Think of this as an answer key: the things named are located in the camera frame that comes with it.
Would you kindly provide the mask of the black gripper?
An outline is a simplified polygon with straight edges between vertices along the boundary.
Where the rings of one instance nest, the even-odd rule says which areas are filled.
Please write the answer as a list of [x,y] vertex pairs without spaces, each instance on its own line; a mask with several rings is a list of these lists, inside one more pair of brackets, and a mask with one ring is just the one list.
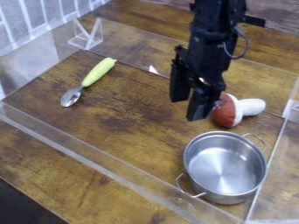
[[173,50],[169,97],[172,102],[187,101],[192,89],[185,116],[191,122],[207,118],[225,89],[227,56],[213,45],[177,45]]

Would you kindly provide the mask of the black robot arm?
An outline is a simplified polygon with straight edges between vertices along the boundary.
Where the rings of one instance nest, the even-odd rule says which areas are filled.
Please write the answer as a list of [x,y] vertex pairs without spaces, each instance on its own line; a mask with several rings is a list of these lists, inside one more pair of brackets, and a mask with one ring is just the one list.
[[191,4],[193,20],[187,46],[175,47],[169,98],[188,102],[187,119],[205,118],[225,90],[223,73],[233,54],[237,38],[244,36],[239,23],[247,12],[245,0],[195,0]]

